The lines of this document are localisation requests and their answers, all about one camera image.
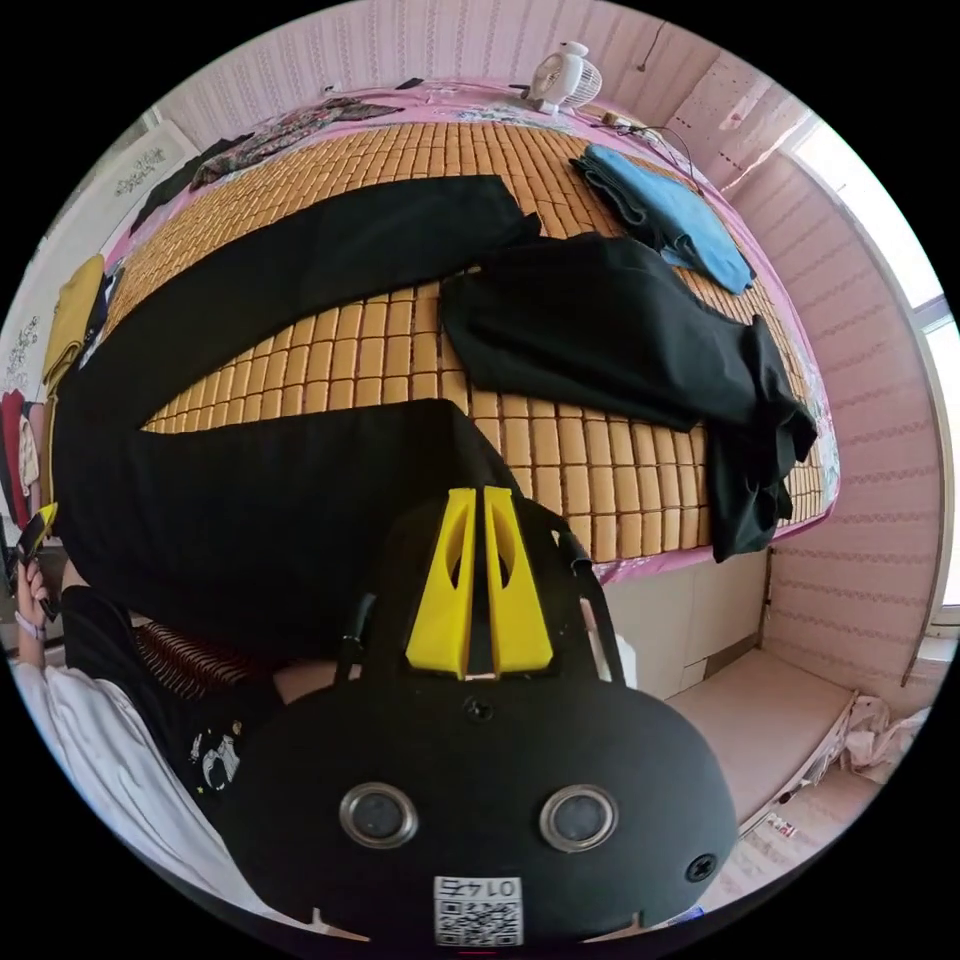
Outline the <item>person's left hand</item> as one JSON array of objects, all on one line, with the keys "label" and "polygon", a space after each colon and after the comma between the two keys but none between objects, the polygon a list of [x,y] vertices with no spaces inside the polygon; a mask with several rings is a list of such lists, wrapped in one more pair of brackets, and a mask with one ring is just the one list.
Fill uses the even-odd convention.
[{"label": "person's left hand", "polygon": [[48,626],[60,614],[57,602],[46,586],[37,559],[19,561],[16,570],[16,622],[31,638],[45,641]]}]

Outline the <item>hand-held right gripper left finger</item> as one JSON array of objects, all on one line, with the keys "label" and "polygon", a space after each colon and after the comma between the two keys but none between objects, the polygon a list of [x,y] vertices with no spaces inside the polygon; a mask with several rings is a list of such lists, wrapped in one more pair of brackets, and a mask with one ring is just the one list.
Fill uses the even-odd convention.
[{"label": "hand-held right gripper left finger", "polygon": [[475,490],[448,492],[406,646],[408,664],[421,671],[466,676],[475,567]]}]

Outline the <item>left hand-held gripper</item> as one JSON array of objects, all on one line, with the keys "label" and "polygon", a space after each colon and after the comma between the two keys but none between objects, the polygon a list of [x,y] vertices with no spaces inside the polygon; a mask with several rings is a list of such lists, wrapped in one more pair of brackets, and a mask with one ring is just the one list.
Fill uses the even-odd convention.
[{"label": "left hand-held gripper", "polygon": [[13,546],[7,544],[6,534],[2,533],[2,574],[14,600],[18,598],[17,571],[20,568],[29,571],[32,564],[40,567],[44,543],[55,524],[57,512],[56,502],[42,506],[28,521]]}]

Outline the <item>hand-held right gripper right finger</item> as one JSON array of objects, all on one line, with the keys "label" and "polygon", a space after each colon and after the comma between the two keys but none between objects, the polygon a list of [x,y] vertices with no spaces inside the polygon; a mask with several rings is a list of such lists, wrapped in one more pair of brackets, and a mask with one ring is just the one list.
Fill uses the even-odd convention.
[{"label": "hand-held right gripper right finger", "polygon": [[495,675],[543,671],[551,664],[553,647],[510,491],[483,489],[483,526]]}]

